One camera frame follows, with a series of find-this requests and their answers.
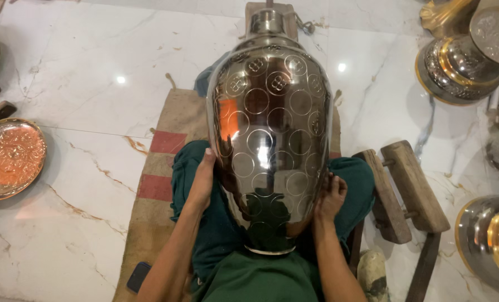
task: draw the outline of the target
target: hand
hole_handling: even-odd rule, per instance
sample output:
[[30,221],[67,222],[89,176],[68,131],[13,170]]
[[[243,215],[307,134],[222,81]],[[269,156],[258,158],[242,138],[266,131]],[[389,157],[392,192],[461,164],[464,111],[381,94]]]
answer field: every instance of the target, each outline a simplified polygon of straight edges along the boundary
[[324,178],[324,183],[320,189],[320,197],[317,199],[317,204],[315,205],[315,222],[333,224],[335,216],[345,203],[347,190],[347,183],[342,178],[329,173]]
[[206,148],[203,160],[197,167],[195,178],[191,185],[186,204],[205,210],[210,205],[210,193],[214,178],[215,154],[211,148]]

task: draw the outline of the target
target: person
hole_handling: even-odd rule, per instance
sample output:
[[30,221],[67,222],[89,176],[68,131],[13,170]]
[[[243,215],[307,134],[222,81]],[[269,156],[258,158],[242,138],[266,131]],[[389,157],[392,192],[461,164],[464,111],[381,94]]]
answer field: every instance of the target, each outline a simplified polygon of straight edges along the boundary
[[203,140],[188,143],[175,156],[176,226],[141,285],[139,302],[180,301],[190,265],[194,301],[367,301],[341,248],[374,203],[374,175],[363,160],[328,161],[312,226],[300,236],[304,243],[279,256],[244,249],[214,176],[214,162]]

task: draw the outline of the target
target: green clothing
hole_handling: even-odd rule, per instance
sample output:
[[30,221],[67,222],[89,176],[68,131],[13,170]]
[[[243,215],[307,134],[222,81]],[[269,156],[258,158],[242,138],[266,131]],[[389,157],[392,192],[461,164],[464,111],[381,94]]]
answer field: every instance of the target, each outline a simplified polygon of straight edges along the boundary
[[233,252],[223,259],[209,282],[193,295],[202,302],[317,302],[322,300],[317,268],[293,252],[263,256]]
[[[197,166],[208,147],[207,141],[192,141],[174,158],[171,204],[174,222],[179,218]],[[345,203],[335,217],[337,236],[346,247],[352,229],[373,208],[373,171],[363,160],[349,157],[329,160],[328,169],[348,185]],[[311,228],[296,239],[296,251],[285,256],[247,252],[242,236],[227,209],[227,196],[214,177],[210,206],[203,213],[192,251],[191,289],[192,292],[199,289],[196,298],[207,302],[313,301],[311,297],[322,296]],[[198,280],[205,283],[200,288]]]

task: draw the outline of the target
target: metal vase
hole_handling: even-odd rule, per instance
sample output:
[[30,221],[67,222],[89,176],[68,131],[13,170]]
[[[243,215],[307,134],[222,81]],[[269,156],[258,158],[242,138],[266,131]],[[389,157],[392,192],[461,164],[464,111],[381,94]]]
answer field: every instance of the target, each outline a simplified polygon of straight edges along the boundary
[[246,247],[293,251],[312,219],[329,154],[324,69],[287,37],[278,11],[259,10],[246,40],[212,74],[206,108],[227,206]]

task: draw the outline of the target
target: smartphone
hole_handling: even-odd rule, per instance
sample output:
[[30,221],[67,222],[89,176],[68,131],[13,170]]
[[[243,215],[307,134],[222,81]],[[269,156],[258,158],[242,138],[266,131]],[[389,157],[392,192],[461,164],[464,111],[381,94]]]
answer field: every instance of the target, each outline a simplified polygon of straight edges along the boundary
[[145,277],[147,277],[147,274],[150,270],[150,265],[146,264],[145,262],[139,262],[138,265],[135,266],[130,279],[128,279],[128,282],[126,282],[126,287],[128,287],[131,291],[138,293],[143,280],[145,280]]

